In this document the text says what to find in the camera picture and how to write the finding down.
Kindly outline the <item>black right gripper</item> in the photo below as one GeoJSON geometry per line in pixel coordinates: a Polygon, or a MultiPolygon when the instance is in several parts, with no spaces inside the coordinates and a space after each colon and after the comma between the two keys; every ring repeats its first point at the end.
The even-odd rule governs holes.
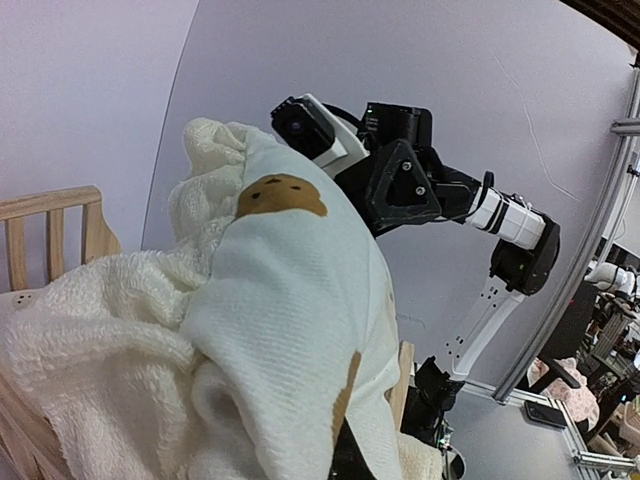
{"type": "Polygon", "coordinates": [[[432,115],[370,102],[356,133],[368,155],[334,177],[370,232],[464,223],[480,205],[480,181],[445,166],[431,146],[432,115]]]}

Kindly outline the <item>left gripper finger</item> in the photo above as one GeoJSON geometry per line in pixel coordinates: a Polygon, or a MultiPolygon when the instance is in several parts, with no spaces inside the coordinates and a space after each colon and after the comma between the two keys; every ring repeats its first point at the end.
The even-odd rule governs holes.
{"type": "Polygon", "coordinates": [[[357,444],[348,420],[341,426],[334,448],[329,480],[374,480],[364,456],[357,444]]]}

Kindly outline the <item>small bear print pillow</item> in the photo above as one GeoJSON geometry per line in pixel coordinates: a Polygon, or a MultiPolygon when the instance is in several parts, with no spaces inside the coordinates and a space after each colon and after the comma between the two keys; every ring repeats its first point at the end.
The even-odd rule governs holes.
{"type": "Polygon", "coordinates": [[[396,429],[386,261],[319,167],[198,118],[176,245],[96,259],[1,323],[1,440],[52,479],[325,479],[342,427],[368,475],[437,479],[396,429]]]}

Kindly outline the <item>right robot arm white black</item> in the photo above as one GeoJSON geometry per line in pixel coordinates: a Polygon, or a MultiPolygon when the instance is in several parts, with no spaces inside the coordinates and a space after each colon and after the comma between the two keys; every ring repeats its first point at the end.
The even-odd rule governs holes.
{"type": "Polygon", "coordinates": [[[379,237],[402,226],[455,222],[498,237],[488,277],[455,339],[437,354],[441,370],[466,380],[498,328],[546,283],[560,248],[560,227],[516,194],[442,163],[424,108],[370,102],[361,118],[329,107],[335,141],[325,171],[379,237]]]}

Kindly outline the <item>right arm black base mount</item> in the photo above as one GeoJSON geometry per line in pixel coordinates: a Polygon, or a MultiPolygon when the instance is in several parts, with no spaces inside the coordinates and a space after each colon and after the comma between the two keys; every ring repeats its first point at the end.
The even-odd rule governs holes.
{"type": "Polygon", "coordinates": [[[453,409],[465,382],[452,380],[449,373],[437,366],[435,356],[428,357],[419,366],[413,379],[400,431],[431,447],[450,451],[453,429],[445,414],[453,409]]]}

